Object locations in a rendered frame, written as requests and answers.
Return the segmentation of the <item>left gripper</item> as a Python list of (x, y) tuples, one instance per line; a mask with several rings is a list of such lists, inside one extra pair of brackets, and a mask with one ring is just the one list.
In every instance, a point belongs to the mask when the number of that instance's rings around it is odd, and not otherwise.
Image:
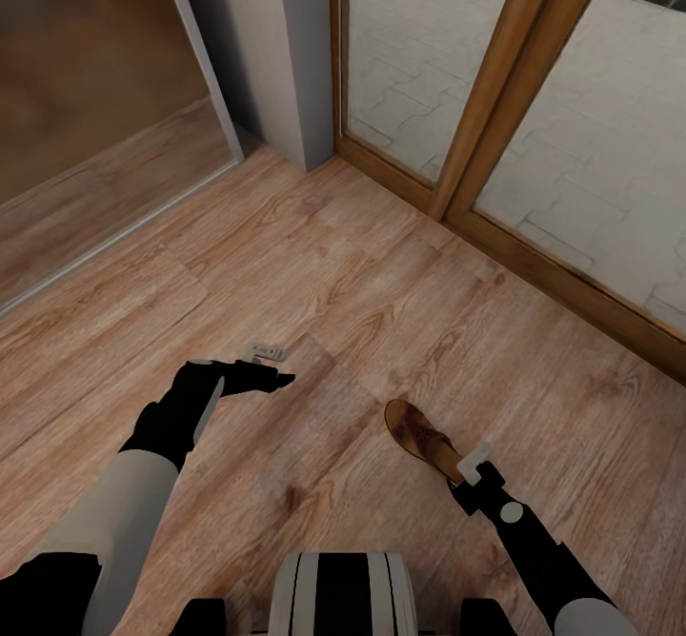
[(295, 379), (294, 374), (277, 373), (278, 368), (245, 363), (243, 359), (235, 361), (243, 373), (243, 385), (239, 393), (259, 389), (271, 393), (277, 388), (283, 388)]

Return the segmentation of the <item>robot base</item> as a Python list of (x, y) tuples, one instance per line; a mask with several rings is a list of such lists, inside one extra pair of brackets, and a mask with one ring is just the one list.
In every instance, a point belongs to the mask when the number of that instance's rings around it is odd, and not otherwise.
[[(460, 636), (516, 636), (496, 599), (466, 597), (462, 601)], [(226, 636), (223, 598), (193, 598), (181, 612), (170, 636)], [(268, 631), (234, 636), (268, 636)], [(418, 636), (453, 636), (418, 631)]]

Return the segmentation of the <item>sandal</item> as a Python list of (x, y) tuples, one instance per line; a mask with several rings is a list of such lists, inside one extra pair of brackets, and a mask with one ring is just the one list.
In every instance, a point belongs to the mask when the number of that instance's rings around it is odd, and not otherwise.
[(464, 482), (456, 466), (464, 459), (451, 439), (435, 430), (424, 413), (404, 400), (391, 400), (385, 408), (385, 422), (394, 439), (407, 452), (435, 467), (454, 486)]

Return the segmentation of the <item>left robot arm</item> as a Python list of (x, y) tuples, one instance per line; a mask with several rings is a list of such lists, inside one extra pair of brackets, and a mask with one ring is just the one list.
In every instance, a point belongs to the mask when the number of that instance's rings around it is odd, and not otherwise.
[(295, 379), (260, 365), (283, 349), (250, 342), (233, 365), (190, 360), (66, 516), (0, 580), (0, 636), (110, 636), (136, 591), (187, 453), (220, 397)]

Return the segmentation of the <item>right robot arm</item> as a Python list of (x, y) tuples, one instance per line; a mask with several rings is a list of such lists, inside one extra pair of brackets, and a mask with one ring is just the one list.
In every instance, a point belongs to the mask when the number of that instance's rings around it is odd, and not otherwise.
[(502, 490), (504, 478), (485, 460), (491, 451), (483, 441), (456, 466), (464, 482), (453, 496), (470, 517), (480, 509), (493, 521), (553, 636), (640, 636), (568, 544), (558, 545), (530, 506)]

